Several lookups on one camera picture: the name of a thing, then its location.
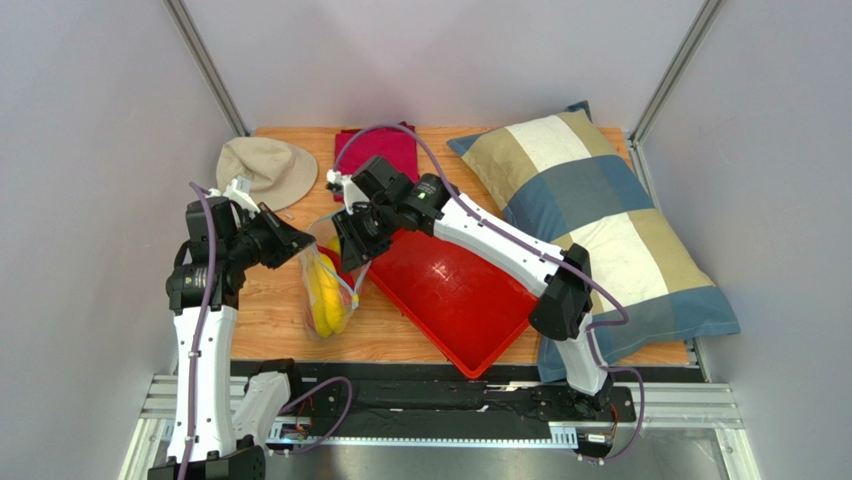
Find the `clear zip top bag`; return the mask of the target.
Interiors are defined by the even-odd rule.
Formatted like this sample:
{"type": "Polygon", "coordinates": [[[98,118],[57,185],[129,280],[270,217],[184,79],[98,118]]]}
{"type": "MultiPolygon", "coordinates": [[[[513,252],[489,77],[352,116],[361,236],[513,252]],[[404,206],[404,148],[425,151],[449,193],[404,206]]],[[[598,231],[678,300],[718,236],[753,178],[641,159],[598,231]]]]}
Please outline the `clear zip top bag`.
{"type": "Polygon", "coordinates": [[[371,263],[352,272],[342,268],[342,247],[329,214],[314,221],[308,233],[315,242],[302,251],[301,266],[305,298],[304,323],[317,340],[341,335],[355,310],[360,306],[360,293],[371,263]]]}

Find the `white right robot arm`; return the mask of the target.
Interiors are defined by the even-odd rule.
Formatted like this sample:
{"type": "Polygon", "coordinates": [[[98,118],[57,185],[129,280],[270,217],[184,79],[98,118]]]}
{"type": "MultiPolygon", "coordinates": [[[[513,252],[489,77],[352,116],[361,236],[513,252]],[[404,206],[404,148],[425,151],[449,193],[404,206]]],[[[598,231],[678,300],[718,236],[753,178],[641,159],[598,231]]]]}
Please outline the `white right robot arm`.
{"type": "Polygon", "coordinates": [[[344,203],[332,217],[344,271],[386,253],[401,230],[477,255],[536,297],[530,325],[555,343],[575,398],[603,409],[613,381],[588,331],[593,300],[585,248],[564,249],[538,240],[488,213],[442,176],[425,174],[413,181],[381,156],[352,174],[328,171],[326,187],[344,203]]]}

